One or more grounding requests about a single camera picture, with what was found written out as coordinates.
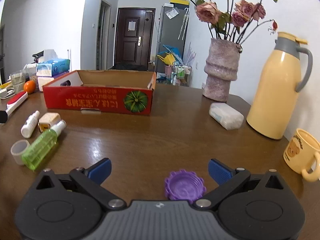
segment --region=brown tabletop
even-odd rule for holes
[[[268,139],[244,122],[239,130],[227,131],[209,114],[211,100],[202,90],[157,85],[151,116],[47,109],[42,93],[30,95],[0,127],[0,239],[20,239],[14,225],[14,212],[39,173],[18,166],[11,146],[23,139],[20,129],[36,110],[40,116],[57,112],[67,128],[60,135],[40,170],[68,173],[75,167],[89,167],[107,157],[112,174],[102,184],[128,204],[132,199],[164,200],[164,179],[170,171],[195,171],[204,179],[208,191],[217,187],[210,178],[207,164],[217,158],[226,165],[245,167],[252,173],[277,169],[299,198],[306,212],[300,240],[318,240],[320,220],[320,183],[308,183],[284,162],[282,152],[288,141]],[[250,105],[237,96],[228,104],[247,116]],[[5,110],[3,100],[0,109]],[[29,140],[32,143],[40,132]]]

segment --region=white small bottle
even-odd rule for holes
[[[21,134],[24,138],[29,139],[35,130],[38,120],[39,120],[40,112],[36,111],[33,115],[30,115],[27,119],[24,126],[21,128]]]

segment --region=green pumpkin picture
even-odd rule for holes
[[[148,96],[141,91],[131,91],[124,98],[124,106],[132,113],[143,112],[148,104]]]

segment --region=refrigerator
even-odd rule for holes
[[[186,40],[185,36],[183,37],[184,29],[182,30],[182,34],[179,40],[178,37],[186,11],[178,8],[175,9],[179,12],[179,14],[176,17],[170,19],[166,15],[166,12],[172,10],[172,7],[162,6],[156,55],[166,50],[163,45],[169,45],[172,47],[177,47],[181,53],[181,56],[183,56],[184,44]],[[164,63],[158,57],[156,57],[155,61],[155,72],[164,73]]]

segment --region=red and white brush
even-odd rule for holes
[[[27,98],[28,93],[25,91],[22,91],[18,93],[15,97],[13,97],[7,103],[8,109],[6,111],[0,111],[0,123],[6,123],[10,114],[12,114],[12,112],[16,110]]]

